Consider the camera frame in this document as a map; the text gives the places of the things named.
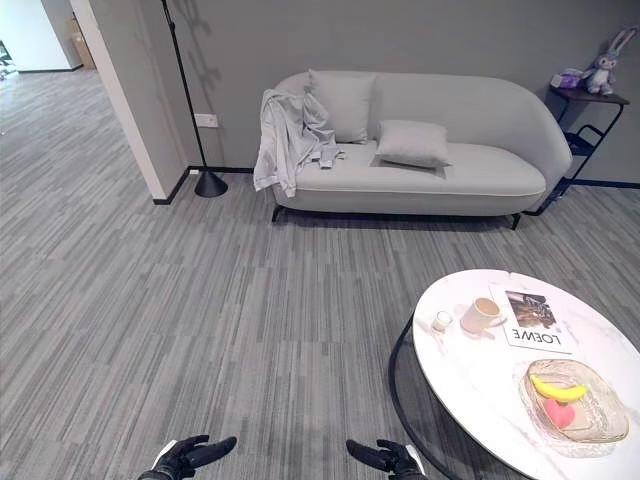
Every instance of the sofa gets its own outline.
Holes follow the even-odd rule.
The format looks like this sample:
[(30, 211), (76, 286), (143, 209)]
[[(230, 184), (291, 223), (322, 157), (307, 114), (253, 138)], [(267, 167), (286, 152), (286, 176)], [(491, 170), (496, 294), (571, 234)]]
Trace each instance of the sofa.
[[(371, 72), (335, 72), (352, 76)], [(505, 80), (472, 76), (375, 73), (365, 144), (340, 144), (346, 159), (332, 169), (306, 166), (282, 208), (320, 212), (416, 215), (514, 215), (539, 212), (571, 165), (571, 152), (546, 106)], [(278, 91), (304, 94), (308, 74), (293, 75)], [(417, 168), (378, 160), (381, 120), (431, 122), (447, 129), (452, 165)]]

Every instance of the pink heart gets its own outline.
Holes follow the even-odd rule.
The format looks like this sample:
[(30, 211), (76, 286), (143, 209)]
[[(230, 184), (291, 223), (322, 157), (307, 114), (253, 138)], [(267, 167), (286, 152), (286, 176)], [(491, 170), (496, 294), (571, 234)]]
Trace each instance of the pink heart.
[(573, 419), (576, 418), (576, 411), (571, 405), (560, 405), (552, 398), (547, 398), (543, 406), (551, 423), (560, 430), (571, 425)]

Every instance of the stuffed bunny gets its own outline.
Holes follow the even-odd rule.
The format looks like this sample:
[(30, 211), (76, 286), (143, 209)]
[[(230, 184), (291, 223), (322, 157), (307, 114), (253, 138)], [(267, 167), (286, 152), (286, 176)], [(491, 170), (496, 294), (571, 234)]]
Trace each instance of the stuffed bunny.
[(599, 93), (601, 95), (611, 95), (616, 77), (613, 74), (613, 67), (618, 63), (618, 56), (622, 47), (638, 33), (638, 25), (624, 27), (618, 32), (613, 41), (609, 44), (609, 49), (602, 55), (598, 55), (593, 66), (582, 74), (586, 80), (589, 93)]

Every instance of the hand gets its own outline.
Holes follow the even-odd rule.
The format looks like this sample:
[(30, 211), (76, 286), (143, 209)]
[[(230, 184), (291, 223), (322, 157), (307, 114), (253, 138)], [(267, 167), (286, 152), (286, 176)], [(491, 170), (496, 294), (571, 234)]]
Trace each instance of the hand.
[(353, 440), (347, 440), (347, 450), (352, 457), (370, 467), (394, 473), (395, 477), (392, 478), (397, 480), (426, 478), (404, 445), (390, 440), (377, 440), (376, 444), (383, 449), (374, 450)]
[(196, 468), (215, 462), (233, 450), (236, 438), (229, 437), (211, 445), (198, 445), (209, 441), (209, 435), (197, 435), (180, 440), (164, 453), (153, 466), (138, 480), (182, 480), (193, 477)]

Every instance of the coffee table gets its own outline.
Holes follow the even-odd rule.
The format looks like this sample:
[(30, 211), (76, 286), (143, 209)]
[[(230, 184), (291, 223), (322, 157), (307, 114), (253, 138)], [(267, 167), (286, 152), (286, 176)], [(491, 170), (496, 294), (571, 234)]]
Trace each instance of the coffee table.
[[(509, 285), (544, 294), (556, 318), (578, 344), (574, 355), (519, 348), (507, 343), (502, 327), (471, 337), (459, 318), (474, 297), (491, 297), (490, 284)], [(454, 321), (438, 334), (431, 322), (439, 311)], [(501, 270), (467, 270), (441, 278), (420, 298), (389, 361), (389, 382), (396, 411), (416, 446), (449, 478), (458, 478), (421, 444), (407, 423), (396, 389), (396, 358), (413, 328), (415, 352), (429, 386), (456, 422), (488, 452), (535, 480), (637, 478), (640, 472), (640, 353), (593, 308), (541, 280)], [(626, 407), (629, 433), (624, 440), (601, 445), (578, 444), (576, 458), (537, 428), (525, 409), (518, 383), (530, 362), (573, 359), (595, 370)]]

